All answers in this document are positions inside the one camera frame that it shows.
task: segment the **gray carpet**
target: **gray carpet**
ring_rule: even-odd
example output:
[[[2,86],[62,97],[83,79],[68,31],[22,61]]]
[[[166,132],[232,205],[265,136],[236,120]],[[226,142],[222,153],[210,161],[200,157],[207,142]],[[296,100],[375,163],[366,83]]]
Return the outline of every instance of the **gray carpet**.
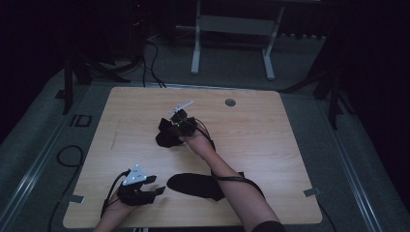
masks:
[[[320,49],[322,41],[316,39],[294,40],[279,38],[272,55],[277,78],[269,81],[265,77],[261,53],[255,49],[221,49],[213,43],[202,49],[199,75],[190,74],[192,47],[181,44],[160,43],[154,71],[158,78],[172,87],[173,84],[188,86],[210,86],[243,89],[277,90],[302,80]],[[153,46],[146,48],[147,62],[155,55]],[[132,80],[129,86],[142,85],[142,69],[124,74]],[[151,75],[147,75],[147,86],[156,86]],[[1,164],[1,209],[14,200],[14,193],[26,170],[43,153],[49,151],[44,160],[41,176],[32,179],[35,185],[27,199],[22,199],[21,210],[11,217],[10,231],[46,231],[48,219],[71,179],[75,168],[63,167],[56,155],[63,147],[78,145],[86,155],[95,129],[103,112],[105,101],[112,86],[118,83],[95,78],[91,86],[75,85],[75,106],[71,114],[62,116],[63,102],[54,99],[57,90],[63,87],[63,77],[59,73],[47,83],[24,118],[0,147]],[[340,161],[339,144],[334,139],[334,131],[325,118],[328,103],[316,101],[311,92],[314,84],[292,95],[282,95],[292,129],[307,167],[307,173],[315,188],[322,193],[319,202],[329,213],[337,231],[380,231],[371,230],[366,225],[357,197],[351,183],[346,178]],[[337,116],[337,136],[342,141],[344,151],[349,155],[364,186],[382,231],[408,231],[410,219],[397,197],[380,160],[377,157],[366,132],[355,115]],[[73,115],[92,115],[88,128],[70,127]],[[79,153],[67,150],[64,161],[76,163]],[[68,207],[67,197],[57,209],[51,231],[91,231],[92,229],[69,230],[62,225],[62,218]],[[333,231],[328,219],[313,225],[286,225],[288,231]],[[167,229],[166,231],[242,231],[241,228],[189,228]]]

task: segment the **black sleeve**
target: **black sleeve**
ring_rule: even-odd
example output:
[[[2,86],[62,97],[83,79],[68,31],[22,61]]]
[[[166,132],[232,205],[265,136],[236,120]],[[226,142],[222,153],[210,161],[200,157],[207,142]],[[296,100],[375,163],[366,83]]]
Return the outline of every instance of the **black sleeve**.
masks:
[[[268,220],[256,225],[252,232],[285,232],[285,229],[280,222]]]

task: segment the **dark background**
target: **dark background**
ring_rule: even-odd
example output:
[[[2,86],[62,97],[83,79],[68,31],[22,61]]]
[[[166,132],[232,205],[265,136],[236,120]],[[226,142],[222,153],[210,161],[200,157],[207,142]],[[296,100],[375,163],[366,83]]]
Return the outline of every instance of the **dark background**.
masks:
[[[325,3],[328,5],[286,3],[288,8],[279,32],[297,38],[332,38],[328,40],[331,43],[324,45],[326,52],[321,52],[315,62],[324,70],[338,61],[341,50],[348,51],[340,86],[348,94],[409,209],[409,7],[393,1]],[[135,5],[130,1],[1,1],[0,141],[45,83],[63,68],[68,54],[79,50],[96,61],[112,63],[117,54],[141,51],[138,45],[130,46],[143,46],[138,43],[140,36],[130,34],[135,20],[132,7]],[[140,1],[140,7],[139,13],[146,14],[153,27],[170,40],[175,37],[176,24],[194,24],[195,1]],[[267,8],[256,4],[252,11],[242,8],[239,5],[227,12],[218,2],[209,1],[204,11],[216,15],[270,16]]]

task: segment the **table top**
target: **table top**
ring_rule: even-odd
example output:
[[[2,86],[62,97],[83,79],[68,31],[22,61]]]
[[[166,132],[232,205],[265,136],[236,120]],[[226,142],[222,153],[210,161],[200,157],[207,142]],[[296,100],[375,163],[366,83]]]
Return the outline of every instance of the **table top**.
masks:
[[[225,104],[227,99],[236,102]],[[209,167],[183,144],[160,147],[155,137],[161,118],[183,102],[185,110],[209,130],[220,156],[245,172],[263,190],[284,224],[319,223],[315,196],[306,197],[311,183],[280,95],[272,91],[137,88],[112,89],[64,217],[68,228],[92,228],[115,178],[139,164],[155,183],[143,190],[166,186],[175,174],[210,175]],[[240,225],[226,199],[214,201],[166,188],[154,204],[141,206],[124,227],[182,227]]]

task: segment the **wooden table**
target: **wooden table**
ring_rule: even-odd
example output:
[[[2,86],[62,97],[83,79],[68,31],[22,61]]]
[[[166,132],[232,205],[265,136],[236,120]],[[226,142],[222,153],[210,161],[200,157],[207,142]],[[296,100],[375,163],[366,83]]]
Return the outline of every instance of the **wooden table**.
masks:
[[[232,99],[234,106],[225,100]],[[179,173],[209,175],[206,163],[187,145],[160,147],[155,137],[161,118],[182,102],[185,110],[208,128],[217,152],[237,171],[245,172],[263,190],[285,224],[318,223],[322,219],[298,145],[277,92],[222,89],[113,88],[107,100],[75,195],[64,217],[69,228],[91,228],[100,219],[103,200],[114,179],[137,163],[155,183],[143,190],[166,186]],[[140,207],[125,227],[240,225],[226,199],[214,201],[166,188],[154,204]]]

